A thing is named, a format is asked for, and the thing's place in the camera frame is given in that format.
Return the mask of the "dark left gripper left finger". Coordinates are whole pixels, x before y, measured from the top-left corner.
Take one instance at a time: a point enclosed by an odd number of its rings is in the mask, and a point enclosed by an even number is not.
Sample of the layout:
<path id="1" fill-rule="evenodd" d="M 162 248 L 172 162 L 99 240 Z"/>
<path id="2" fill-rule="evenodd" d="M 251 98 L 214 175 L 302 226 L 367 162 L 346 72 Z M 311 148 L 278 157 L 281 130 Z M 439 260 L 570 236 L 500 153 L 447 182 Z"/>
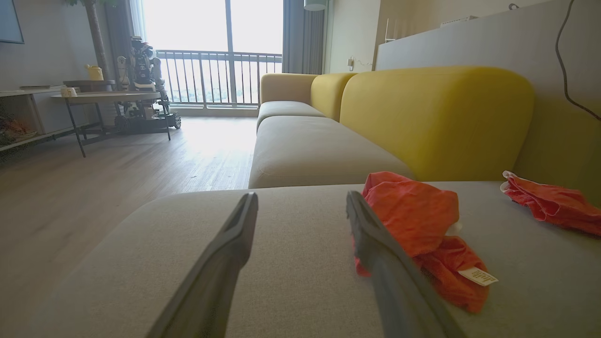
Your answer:
<path id="1" fill-rule="evenodd" d="M 257 213 L 257 194 L 244 194 L 146 338 L 225 338 L 239 273 L 253 248 Z"/>

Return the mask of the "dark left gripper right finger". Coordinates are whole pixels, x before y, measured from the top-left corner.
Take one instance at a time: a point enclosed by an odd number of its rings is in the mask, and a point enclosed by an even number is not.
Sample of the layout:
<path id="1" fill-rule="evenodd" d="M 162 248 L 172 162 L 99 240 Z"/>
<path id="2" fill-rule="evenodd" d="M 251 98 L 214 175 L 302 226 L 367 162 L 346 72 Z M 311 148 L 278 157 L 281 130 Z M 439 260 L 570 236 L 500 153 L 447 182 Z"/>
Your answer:
<path id="1" fill-rule="evenodd" d="M 369 272 L 385 338 L 465 338 L 463 330 L 358 191 L 348 191 L 355 256 Z"/>

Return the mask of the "red basketball t-shirt white sleeves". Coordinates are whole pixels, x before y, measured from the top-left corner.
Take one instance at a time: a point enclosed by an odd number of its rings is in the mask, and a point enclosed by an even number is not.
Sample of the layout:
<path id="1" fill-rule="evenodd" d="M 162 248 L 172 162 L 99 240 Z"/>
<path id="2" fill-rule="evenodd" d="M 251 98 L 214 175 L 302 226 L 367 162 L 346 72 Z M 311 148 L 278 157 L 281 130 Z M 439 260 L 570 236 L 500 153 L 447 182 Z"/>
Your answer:
<path id="1" fill-rule="evenodd" d="M 461 237 L 447 235 L 460 217 L 455 192 L 393 172 L 375 172 L 368 175 L 362 196 L 444 300 L 466 312 L 481 312 L 489 287 L 460 272 L 487 267 Z"/>

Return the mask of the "red shorts white trim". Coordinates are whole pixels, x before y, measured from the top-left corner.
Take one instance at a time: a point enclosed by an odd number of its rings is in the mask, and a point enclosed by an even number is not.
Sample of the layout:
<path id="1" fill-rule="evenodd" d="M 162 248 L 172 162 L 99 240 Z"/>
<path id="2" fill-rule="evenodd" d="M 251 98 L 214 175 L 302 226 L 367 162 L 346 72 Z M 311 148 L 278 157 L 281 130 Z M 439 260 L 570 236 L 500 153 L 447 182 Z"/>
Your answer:
<path id="1" fill-rule="evenodd" d="M 601 209 L 589 203 L 579 190 L 539 184 L 510 171 L 502 175 L 505 182 L 500 190 L 513 202 L 527 207 L 535 220 L 601 236 Z"/>

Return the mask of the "large grey sofa ottoman seat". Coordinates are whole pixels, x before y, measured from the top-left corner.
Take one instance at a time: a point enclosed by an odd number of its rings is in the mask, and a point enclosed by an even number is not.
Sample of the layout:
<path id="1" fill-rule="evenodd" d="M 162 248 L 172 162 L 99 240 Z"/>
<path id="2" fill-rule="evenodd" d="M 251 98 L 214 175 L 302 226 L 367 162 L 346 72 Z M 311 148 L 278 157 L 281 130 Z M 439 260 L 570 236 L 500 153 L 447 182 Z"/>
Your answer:
<path id="1" fill-rule="evenodd" d="M 483 310 L 449 312 L 472 338 L 601 338 L 601 239 L 536 221 L 500 182 L 434 182 L 458 195 L 460 237 L 498 282 Z M 348 191 L 256 190 L 257 226 L 227 338 L 382 338 L 354 267 Z M 124 219 L 54 291 L 21 338 L 145 338 L 242 190 L 171 195 Z"/>

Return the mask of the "small grey sofa seat cushion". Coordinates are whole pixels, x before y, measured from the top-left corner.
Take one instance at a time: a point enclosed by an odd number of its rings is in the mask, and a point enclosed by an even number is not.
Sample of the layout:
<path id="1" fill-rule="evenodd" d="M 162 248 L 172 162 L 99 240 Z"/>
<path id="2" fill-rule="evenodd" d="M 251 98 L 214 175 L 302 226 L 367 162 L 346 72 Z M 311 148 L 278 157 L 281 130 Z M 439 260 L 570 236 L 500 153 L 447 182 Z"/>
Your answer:
<path id="1" fill-rule="evenodd" d="M 257 129 L 262 121 L 268 117 L 292 116 L 292 117 L 325 117 L 317 109 L 309 104 L 295 101 L 273 101 L 261 104 L 258 110 Z"/>

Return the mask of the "large yellow sofa back cushion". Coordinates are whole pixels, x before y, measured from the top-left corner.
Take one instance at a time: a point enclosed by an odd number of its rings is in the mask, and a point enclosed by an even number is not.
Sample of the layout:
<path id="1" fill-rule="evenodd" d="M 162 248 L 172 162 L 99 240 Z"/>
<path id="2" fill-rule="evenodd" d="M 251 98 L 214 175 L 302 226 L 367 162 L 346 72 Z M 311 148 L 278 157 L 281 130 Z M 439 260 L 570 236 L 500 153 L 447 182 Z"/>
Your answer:
<path id="1" fill-rule="evenodd" d="M 513 169 L 535 93 L 498 67 L 367 71 L 348 80 L 341 124 L 404 162 L 420 181 L 496 181 Z"/>

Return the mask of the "balcony railing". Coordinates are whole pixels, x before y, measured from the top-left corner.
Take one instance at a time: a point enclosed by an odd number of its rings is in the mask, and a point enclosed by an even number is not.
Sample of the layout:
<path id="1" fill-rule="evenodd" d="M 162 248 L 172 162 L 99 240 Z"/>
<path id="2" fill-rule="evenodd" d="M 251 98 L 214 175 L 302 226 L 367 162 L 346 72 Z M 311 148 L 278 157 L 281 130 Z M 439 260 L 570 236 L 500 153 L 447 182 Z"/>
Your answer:
<path id="1" fill-rule="evenodd" d="M 175 105 L 257 108 L 261 77 L 281 73 L 281 54 L 158 50 L 168 98 Z"/>

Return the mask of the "beige sofa back cushion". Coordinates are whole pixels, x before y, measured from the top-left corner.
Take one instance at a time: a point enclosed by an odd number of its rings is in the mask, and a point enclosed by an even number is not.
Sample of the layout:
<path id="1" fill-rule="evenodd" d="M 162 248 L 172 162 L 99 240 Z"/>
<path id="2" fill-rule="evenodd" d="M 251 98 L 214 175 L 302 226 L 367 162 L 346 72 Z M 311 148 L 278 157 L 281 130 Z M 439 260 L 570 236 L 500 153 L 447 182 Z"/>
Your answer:
<path id="1" fill-rule="evenodd" d="M 268 73 L 260 79 L 260 104 L 292 101 L 311 105 L 311 86 L 317 75 Z"/>

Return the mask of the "wheeled robot in background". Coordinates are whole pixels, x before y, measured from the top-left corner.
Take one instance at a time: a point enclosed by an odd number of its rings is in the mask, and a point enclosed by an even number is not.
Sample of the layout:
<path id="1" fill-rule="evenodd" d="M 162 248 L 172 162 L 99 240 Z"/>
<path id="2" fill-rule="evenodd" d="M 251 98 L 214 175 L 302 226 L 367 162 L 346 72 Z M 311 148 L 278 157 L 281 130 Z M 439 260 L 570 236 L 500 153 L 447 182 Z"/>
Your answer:
<path id="1" fill-rule="evenodd" d="M 179 113 L 170 110 L 161 60 L 155 56 L 151 45 L 142 37 L 133 36 L 129 56 L 119 56 L 117 65 L 123 91 L 159 95 L 158 98 L 120 102 L 123 112 L 118 113 L 114 120 L 118 132 L 169 133 L 171 128 L 182 127 Z"/>

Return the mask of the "narrow yellow sofa back cushion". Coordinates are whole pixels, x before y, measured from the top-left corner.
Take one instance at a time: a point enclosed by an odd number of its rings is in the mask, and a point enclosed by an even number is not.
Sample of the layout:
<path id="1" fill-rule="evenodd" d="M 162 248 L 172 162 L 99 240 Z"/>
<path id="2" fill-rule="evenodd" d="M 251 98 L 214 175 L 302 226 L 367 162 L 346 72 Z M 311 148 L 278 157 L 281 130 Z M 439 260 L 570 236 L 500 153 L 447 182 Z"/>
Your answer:
<path id="1" fill-rule="evenodd" d="M 339 121 L 343 91 L 356 73 L 318 75 L 311 84 L 311 106 L 332 120 Z"/>

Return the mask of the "round wooden coffee table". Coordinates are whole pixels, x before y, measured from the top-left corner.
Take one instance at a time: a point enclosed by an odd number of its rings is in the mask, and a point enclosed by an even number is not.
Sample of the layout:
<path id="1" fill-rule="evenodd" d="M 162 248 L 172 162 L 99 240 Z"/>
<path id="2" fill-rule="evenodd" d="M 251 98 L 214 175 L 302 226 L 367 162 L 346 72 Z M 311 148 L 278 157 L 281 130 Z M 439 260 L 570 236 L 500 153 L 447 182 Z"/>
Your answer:
<path id="1" fill-rule="evenodd" d="M 69 114 L 69 118 L 72 123 L 73 131 L 77 138 L 77 143 L 79 149 L 81 150 L 81 154 L 84 158 L 86 158 L 86 152 L 84 150 L 84 146 L 98 143 L 100 141 L 115 137 L 117 135 L 116 132 L 110 132 L 108 128 L 105 127 L 104 122 L 102 120 L 102 115 L 100 111 L 99 104 L 100 103 L 130 103 L 130 102 L 144 102 L 148 100 L 160 100 L 162 99 L 161 92 L 144 92 L 144 91 L 133 91 L 133 92 L 123 92 L 123 91 L 111 91 L 111 92 L 84 92 L 79 93 L 76 97 L 63 97 L 61 95 L 52 95 L 53 99 L 61 99 L 66 103 L 67 112 Z M 92 139 L 81 139 L 81 136 L 84 135 L 84 128 L 78 127 L 75 124 L 74 116 L 71 110 L 71 107 L 75 105 L 88 105 L 94 104 L 97 111 L 97 118 L 99 120 L 100 130 L 93 130 L 97 133 L 98 137 Z"/>

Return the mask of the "grey sofa back cushion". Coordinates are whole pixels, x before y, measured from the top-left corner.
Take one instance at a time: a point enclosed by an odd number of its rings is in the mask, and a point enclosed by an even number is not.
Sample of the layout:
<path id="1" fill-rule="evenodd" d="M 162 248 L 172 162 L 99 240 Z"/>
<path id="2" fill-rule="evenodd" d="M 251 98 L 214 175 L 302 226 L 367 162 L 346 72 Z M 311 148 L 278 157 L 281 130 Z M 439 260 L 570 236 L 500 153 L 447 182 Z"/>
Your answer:
<path id="1" fill-rule="evenodd" d="M 579 190 L 601 207 L 601 121 L 561 95 L 538 94 L 513 171 L 540 184 Z"/>

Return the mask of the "grey curtain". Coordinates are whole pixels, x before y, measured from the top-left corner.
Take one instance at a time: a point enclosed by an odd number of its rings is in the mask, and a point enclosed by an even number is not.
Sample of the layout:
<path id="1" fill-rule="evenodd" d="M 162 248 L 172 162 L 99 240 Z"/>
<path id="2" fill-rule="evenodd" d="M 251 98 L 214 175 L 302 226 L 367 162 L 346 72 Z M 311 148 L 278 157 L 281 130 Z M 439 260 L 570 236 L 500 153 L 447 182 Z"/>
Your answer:
<path id="1" fill-rule="evenodd" d="M 323 73 L 327 13 L 305 10 L 303 0 L 283 0 L 284 73 Z"/>

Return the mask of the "low white tv cabinet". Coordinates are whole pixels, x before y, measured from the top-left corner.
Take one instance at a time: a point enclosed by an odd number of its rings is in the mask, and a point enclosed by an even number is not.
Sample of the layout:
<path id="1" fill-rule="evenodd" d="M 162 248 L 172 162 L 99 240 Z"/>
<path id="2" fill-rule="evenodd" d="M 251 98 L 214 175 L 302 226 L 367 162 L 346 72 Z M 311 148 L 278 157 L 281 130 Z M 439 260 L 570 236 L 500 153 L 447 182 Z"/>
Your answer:
<path id="1" fill-rule="evenodd" d="M 73 134 L 64 101 L 51 98 L 52 95 L 60 95 L 61 88 L 62 86 L 56 86 L 0 92 L 0 115 L 15 118 L 37 132 L 34 138 L 0 147 L 0 153 Z"/>

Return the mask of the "clutter on cabinet shelf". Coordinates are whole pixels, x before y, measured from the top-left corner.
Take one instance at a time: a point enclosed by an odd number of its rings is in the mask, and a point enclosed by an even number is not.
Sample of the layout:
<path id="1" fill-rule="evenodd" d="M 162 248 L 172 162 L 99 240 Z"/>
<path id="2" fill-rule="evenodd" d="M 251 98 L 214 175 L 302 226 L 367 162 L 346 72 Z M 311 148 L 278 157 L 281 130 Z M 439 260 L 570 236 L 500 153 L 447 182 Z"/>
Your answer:
<path id="1" fill-rule="evenodd" d="M 15 118 L 0 115 L 0 147 L 26 141 L 37 135 L 36 131 L 28 128 Z"/>

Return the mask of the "indoor tree trunk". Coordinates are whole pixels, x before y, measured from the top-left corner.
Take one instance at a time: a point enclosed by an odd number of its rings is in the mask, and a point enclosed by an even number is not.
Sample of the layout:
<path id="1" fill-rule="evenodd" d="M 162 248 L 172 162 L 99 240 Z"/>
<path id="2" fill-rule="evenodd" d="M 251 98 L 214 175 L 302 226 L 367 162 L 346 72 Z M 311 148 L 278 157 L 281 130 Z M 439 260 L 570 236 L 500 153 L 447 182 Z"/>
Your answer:
<path id="1" fill-rule="evenodd" d="M 67 6 L 77 6 L 81 4 L 86 10 L 90 31 L 92 33 L 93 47 L 96 53 L 97 66 L 102 69 L 102 74 L 105 80 L 111 79 L 108 73 L 107 54 L 105 51 L 103 38 L 101 34 L 97 4 L 116 6 L 118 0 L 62 0 Z"/>

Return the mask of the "white object on partition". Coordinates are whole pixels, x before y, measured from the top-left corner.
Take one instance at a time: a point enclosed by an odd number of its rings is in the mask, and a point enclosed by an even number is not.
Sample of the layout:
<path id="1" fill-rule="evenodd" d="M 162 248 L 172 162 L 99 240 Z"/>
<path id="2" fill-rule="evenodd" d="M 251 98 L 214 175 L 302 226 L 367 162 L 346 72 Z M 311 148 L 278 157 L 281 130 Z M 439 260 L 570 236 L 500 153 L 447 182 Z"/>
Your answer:
<path id="1" fill-rule="evenodd" d="M 455 20 L 453 20 L 453 21 L 442 22 L 442 23 L 440 24 L 440 27 L 441 27 L 441 28 L 443 28 L 443 27 L 445 27 L 445 26 L 453 25 L 453 24 L 455 24 L 455 23 L 472 21 L 472 20 L 475 20 L 475 19 L 477 19 L 477 18 L 478 18 L 478 16 L 469 15 L 468 17 L 462 17 L 462 18 L 460 18 L 460 19 L 455 19 Z"/>

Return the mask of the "grey partition wall panel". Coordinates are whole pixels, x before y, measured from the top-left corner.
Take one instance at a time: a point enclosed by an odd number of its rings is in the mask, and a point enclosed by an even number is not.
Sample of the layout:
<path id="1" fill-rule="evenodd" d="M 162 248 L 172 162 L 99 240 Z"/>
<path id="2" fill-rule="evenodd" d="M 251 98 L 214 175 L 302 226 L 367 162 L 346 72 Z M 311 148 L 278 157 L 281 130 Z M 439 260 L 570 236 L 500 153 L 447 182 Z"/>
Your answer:
<path id="1" fill-rule="evenodd" d="M 378 47 L 376 70 L 499 67 L 601 120 L 601 0 L 551 0 Z"/>

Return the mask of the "wall mounted tv screen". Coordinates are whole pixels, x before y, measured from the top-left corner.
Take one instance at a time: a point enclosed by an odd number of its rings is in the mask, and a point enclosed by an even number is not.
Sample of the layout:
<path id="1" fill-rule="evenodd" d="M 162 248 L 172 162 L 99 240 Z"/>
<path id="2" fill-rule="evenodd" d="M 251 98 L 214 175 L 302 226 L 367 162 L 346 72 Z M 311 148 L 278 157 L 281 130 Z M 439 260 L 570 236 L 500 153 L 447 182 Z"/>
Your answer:
<path id="1" fill-rule="evenodd" d="M 24 44 L 14 0 L 0 0 L 0 43 Z"/>

